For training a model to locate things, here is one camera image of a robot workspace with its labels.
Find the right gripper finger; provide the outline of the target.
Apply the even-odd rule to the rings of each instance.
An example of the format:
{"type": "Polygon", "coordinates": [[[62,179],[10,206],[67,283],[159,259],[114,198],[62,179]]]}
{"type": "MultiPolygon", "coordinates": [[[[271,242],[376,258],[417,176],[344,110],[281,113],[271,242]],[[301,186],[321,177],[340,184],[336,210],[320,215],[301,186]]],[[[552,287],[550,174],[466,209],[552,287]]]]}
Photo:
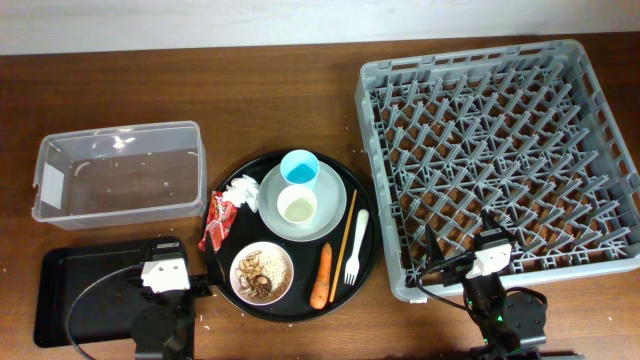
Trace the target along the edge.
{"type": "Polygon", "coordinates": [[[427,240],[425,271],[431,273],[439,269],[445,258],[438,244],[436,234],[429,225],[425,228],[425,235],[427,240]]]}
{"type": "Polygon", "coordinates": [[[498,223],[486,210],[482,210],[480,215],[483,226],[483,231],[479,234],[480,245],[502,245],[505,243],[514,245],[516,243],[515,235],[498,223]]]}

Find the white bowl with food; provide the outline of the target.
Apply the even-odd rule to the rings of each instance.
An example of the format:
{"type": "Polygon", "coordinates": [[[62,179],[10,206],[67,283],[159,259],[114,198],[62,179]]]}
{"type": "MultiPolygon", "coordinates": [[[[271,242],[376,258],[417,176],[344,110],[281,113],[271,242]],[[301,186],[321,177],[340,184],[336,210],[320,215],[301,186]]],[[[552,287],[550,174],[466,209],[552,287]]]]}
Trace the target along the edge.
{"type": "Polygon", "coordinates": [[[289,254],[271,242],[245,246],[230,267],[230,284],[245,303],[266,306],[279,301],[293,282],[294,266],[289,254]]]}

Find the red snack wrapper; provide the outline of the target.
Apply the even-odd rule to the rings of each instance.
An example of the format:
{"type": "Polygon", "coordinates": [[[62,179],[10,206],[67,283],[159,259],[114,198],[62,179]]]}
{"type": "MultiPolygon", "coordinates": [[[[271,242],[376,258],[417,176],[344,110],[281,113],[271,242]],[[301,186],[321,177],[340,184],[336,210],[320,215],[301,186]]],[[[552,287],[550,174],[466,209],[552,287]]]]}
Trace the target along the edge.
{"type": "Polygon", "coordinates": [[[198,249],[206,251],[211,245],[217,252],[230,232],[230,228],[237,214],[237,206],[231,201],[223,199],[223,192],[214,191],[209,203],[206,216],[204,235],[198,244],[198,249]]]}

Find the white plastic fork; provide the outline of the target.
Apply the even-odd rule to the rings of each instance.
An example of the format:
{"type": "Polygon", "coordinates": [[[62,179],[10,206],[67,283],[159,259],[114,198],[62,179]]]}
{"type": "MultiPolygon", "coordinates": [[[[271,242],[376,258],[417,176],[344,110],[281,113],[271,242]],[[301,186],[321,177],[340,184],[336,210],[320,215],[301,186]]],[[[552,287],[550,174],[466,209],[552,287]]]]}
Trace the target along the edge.
{"type": "Polygon", "coordinates": [[[369,211],[366,209],[361,209],[358,212],[357,219],[356,219],[356,228],[354,232],[352,253],[349,259],[347,260],[347,263],[345,266],[344,283],[346,285],[354,285],[356,278],[358,276],[359,269],[360,269],[358,256],[359,256],[361,245],[366,232],[368,220],[369,220],[369,211]]]}

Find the wooden chopstick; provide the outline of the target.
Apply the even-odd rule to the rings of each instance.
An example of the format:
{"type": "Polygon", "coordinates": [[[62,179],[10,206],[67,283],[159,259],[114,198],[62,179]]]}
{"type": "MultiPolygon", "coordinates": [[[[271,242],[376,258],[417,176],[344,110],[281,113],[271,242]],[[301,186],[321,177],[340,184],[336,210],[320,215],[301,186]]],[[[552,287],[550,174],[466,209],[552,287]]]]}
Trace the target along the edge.
{"type": "Polygon", "coordinates": [[[352,217],[353,217],[353,213],[354,213],[354,208],[355,208],[355,204],[356,204],[357,193],[358,193],[358,191],[356,189],[356,190],[353,191],[353,194],[352,194],[350,207],[349,207],[349,211],[348,211],[348,216],[347,216],[347,221],[346,221],[346,224],[345,224],[345,229],[344,229],[342,240],[341,240],[341,245],[340,245],[340,250],[339,250],[338,259],[337,259],[337,263],[336,263],[336,268],[335,268],[335,271],[334,271],[331,291],[330,291],[330,294],[329,294],[329,303],[333,303],[334,299],[335,299],[337,286],[338,286],[338,282],[339,282],[339,277],[340,277],[340,273],[341,273],[341,269],[342,269],[342,263],[343,263],[343,259],[344,259],[346,243],[347,243],[347,239],[348,239],[348,236],[349,236],[350,226],[351,226],[352,217]]]}

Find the white tissue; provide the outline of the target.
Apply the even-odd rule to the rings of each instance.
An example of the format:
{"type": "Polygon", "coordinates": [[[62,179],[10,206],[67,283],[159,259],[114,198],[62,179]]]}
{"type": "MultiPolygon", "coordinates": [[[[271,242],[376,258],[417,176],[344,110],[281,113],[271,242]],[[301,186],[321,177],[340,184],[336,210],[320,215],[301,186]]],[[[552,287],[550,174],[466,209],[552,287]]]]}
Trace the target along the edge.
{"type": "Polygon", "coordinates": [[[259,183],[248,175],[234,178],[222,193],[222,200],[232,203],[236,208],[247,204],[253,213],[257,213],[259,183]]]}

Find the orange carrot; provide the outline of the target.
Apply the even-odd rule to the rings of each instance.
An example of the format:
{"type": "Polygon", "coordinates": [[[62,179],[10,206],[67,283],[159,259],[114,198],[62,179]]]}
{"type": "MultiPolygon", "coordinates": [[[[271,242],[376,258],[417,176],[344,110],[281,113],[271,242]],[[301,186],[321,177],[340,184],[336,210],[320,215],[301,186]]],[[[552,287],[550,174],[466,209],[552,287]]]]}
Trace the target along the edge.
{"type": "Polygon", "coordinates": [[[330,274],[332,264],[332,248],[326,243],[321,251],[320,263],[316,275],[316,280],[310,296],[310,305],[313,309],[323,309],[329,298],[330,274]]]}

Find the white cup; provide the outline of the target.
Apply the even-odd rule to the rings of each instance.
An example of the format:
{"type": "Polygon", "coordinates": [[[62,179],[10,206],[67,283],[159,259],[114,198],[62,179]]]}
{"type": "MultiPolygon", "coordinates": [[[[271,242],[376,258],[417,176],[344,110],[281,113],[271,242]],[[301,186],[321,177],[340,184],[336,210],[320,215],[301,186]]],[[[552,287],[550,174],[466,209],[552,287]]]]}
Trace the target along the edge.
{"type": "Polygon", "coordinates": [[[277,198],[280,216],[292,225],[309,223],[317,211],[317,198],[312,190],[303,185],[290,185],[277,198]]]}

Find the grey plate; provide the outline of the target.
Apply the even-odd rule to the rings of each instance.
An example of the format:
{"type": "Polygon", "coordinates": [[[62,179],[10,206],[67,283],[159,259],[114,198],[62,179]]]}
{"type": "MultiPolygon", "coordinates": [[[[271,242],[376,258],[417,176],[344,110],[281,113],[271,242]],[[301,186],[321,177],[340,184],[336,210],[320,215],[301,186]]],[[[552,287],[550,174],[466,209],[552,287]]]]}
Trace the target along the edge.
{"type": "Polygon", "coordinates": [[[286,181],[276,165],[264,177],[258,192],[259,214],[265,225],[279,237],[295,242],[317,240],[330,233],[341,221],[347,204],[347,192],[340,175],[328,164],[319,162],[319,177],[313,190],[318,207],[314,218],[304,225],[287,222],[277,210],[277,198],[286,181]]]}

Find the light blue cup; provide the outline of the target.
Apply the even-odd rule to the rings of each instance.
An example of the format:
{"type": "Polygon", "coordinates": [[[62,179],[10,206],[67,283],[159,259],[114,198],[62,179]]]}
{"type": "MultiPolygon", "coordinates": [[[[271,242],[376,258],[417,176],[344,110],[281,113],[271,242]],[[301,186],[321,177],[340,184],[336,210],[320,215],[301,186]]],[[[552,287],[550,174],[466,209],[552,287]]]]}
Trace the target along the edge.
{"type": "Polygon", "coordinates": [[[313,190],[320,172],[319,160],[310,151],[288,152],[280,163],[280,173],[288,185],[303,185],[313,190]]]}

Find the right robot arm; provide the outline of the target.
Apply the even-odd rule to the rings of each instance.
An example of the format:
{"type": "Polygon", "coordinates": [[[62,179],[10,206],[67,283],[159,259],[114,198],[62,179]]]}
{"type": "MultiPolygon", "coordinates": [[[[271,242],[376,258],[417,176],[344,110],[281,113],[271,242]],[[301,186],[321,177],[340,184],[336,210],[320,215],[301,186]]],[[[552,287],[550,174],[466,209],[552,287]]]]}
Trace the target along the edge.
{"type": "Polygon", "coordinates": [[[445,286],[460,284],[462,304],[427,290],[420,281],[416,285],[429,297],[465,311],[479,327],[484,345],[469,351],[471,359],[540,359],[548,300],[529,288],[503,286],[499,272],[511,262],[516,237],[486,211],[481,221],[473,247],[451,258],[444,257],[435,232],[426,228],[427,261],[421,275],[440,273],[445,286]]]}

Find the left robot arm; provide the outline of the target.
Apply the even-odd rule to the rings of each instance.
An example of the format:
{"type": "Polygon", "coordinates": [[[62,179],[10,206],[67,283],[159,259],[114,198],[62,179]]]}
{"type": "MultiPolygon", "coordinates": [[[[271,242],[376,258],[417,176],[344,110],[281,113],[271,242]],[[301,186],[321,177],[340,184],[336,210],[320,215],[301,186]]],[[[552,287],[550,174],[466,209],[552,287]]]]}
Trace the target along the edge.
{"type": "Polygon", "coordinates": [[[177,238],[150,243],[140,264],[140,292],[149,305],[135,316],[131,337],[137,359],[193,359],[195,357],[195,300],[213,294],[225,282],[212,240],[204,240],[207,272],[188,273],[184,244],[177,238]]]}

